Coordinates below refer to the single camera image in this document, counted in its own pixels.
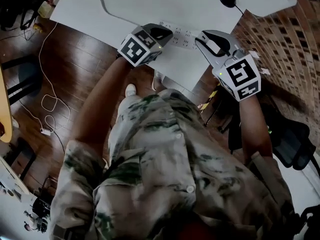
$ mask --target white tabletop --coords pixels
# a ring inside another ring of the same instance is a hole
[[[23,181],[12,170],[7,162],[0,156],[0,182],[12,192],[15,190],[19,194],[29,195],[30,192]]]
[[[137,25],[165,21],[193,33],[231,33],[241,16],[219,0],[60,0],[51,20],[118,48]],[[191,91],[209,63],[199,50],[168,44],[149,66]]]

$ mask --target black chair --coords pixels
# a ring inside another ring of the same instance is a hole
[[[43,81],[43,74],[41,72],[39,60],[36,56],[28,55],[1,64],[2,70],[8,70],[9,68],[13,68],[15,66],[19,66],[19,83],[9,88],[7,93],[8,95],[11,95],[20,89],[22,90],[9,98],[10,105],[26,95],[37,95],[41,90]]]
[[[316,147],[309,140],[309,127],[304,123],[285,118],[270,105],[262,104],[261,108],[269,127],[272,151],[283,165],[302,170],[311,160],[320,175],[319,166],[314,159]],[[232,153],[242,148],[239,111],[233,115],[230,124],[228,146]]]
[[[34,195],[37,196],[37,199],[34,201],[32,205],[32,211],[38,215],[39,218],[43,219],[46,218],[48,215],[50,215],[50,209],[51,209],[51,203],[54,199],[54,194],[49,192],[49,189],[56,190],[58,186],[58,181],[49,176],[44,180],[44,183],[41,188],[39,188],[39,194],[36,194],[34,192]]]

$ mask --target white cable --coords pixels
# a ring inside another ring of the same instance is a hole
[[[59,99],[59,98],[57,97],[53,84],[52,84],[51,81],[48,79],[47,75],[45,74],[44,70],[42,69],[41,59],[40,59],[40,55],[41,55],[42,49],[43,49],[43,47],[44,47],[44,45],[45,45],[45,42],[46,42],[47,38],[48,38],[48,37],[51,35],[51,33],[56,29],[57,25],[58,25],[58,23],[55,24],[54,28],[51,30],[51,32],[50,32],[50,33],[46,36],[46,38],[44,39],[44,41],[43,41],[43,43],[42,43],[42,46],[41,46],[41,49],[40,49],[40,52],[39,52],[39,56],[38,56],[41,71],[42,71],[43,75],[45,76],[46,80],[50,83],[51,88],[52,88],[52,91],[53,91],[53,95],[54,95],[54,96],[51,96],[51,95],[49,95],[49,94],[45,94],[45,95],[43,96],[42,100],[41,100],[41,107],[42,107],[44,110],[48,111],[48,112],[53,112],[53,111],[55,110],[56,106],[57,106],[58,101],[59,101],[59,102],[61,102],[63,105],[65,105],[65,106],[67,107],[67,109],[69,110],[69,116],[68,116],[68,118],[67,118],[66,123],[65,123],[64,125],[62,125],[61,127],[59,127],[58,129],[56,128],[55,118],[54,118],[52,115],[50,115],[50,114],[48,114],[48,115],[45,116],[44,121],[45,121],[46,125],[52,130],[51,133],[53,133],[53,132],[55,132],[55,131],[57,131],[57,130],[60,130],[62,127],[65,127],[65,126],[68,124],[69,119],[70,119],[70,115],[71,115],[71,110],[70,110],[70,108],[68,107],[68,105],[67,105],[66,103],[64,103],[61,99]],[[45,108],[44,105],[43,105],[44,99],[45,99],[45,97],[47,97],[47,96],[50,97],[50,98],[55,99],[54,106],[53,106],[53,108],[52,108],[51,110]],[[24,107],[24,109],[27,110],[27,111],[30,113],[30,115],[31,115],[33,118],[35,118],[35,119],[37,119],[37,120],[39,121],[39,123],[40,123],[40,125],[41,125],[41,129],[43,130],[44,128],[43,128],[43,125],[42,125],[40,119],[39,119],[38,117],[34,116],[34,115],[22,104],[22,102],[21,102],[20,100],[19,100],[19,102],[20,102],[21,105]],[[51,117],[51,118],[52,118],[52,120],[53,120],[53,127],[47,122],[47,118],[48,118],[48,117]]]
[[[100,2],[101,2],[101,5],[102,5],[103,10],[104,10],[108,15],[110,15],[110,16],[112,16],[112,17],[115,17],[115,18],[118,18],[118,19],[120,19],[120,20],[122,20],[122,21],[125,21],[125,22],[130,22],[131,24],[138,26],[137,23],[134,23],[133,21],[130,21],[130,20],[125,19],[125,18],[122,18],[122,17],[119,17],[119,16],[117,16],[117,15],[115,15],[115,14],[111,14],[111,13],[107,10],[105,0],[100,0]]]

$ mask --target white sneaker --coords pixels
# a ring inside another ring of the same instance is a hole
[[[163,80],[165,79],[165,75],[164,74],[161,74],[159,71],[154,71],[154,77],[153,77],[153,81],[152,81],[152,84],[151,84],[151,89],[152,90],[156,90],[156,88],[155,88],[155,80],[160,80],[160,83],[162,83],[163,82]]]
[[[125,97],[133,96],[137,94],[136,86],[132,83],[128,84],[125,88]]]

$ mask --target camouflage shirt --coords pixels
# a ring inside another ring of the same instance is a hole
[[[85,143],[68,143],[52,225],[81,226],[90,240],[167,239],[167,227],[193,214],[225,239],[259,239],[281,220],[270,188],[210,138],[180,92],[150,95],[119,114],[109,154],[103,173],[101,156]],[[256,156],[280,199],[290,202],[276,161]]]

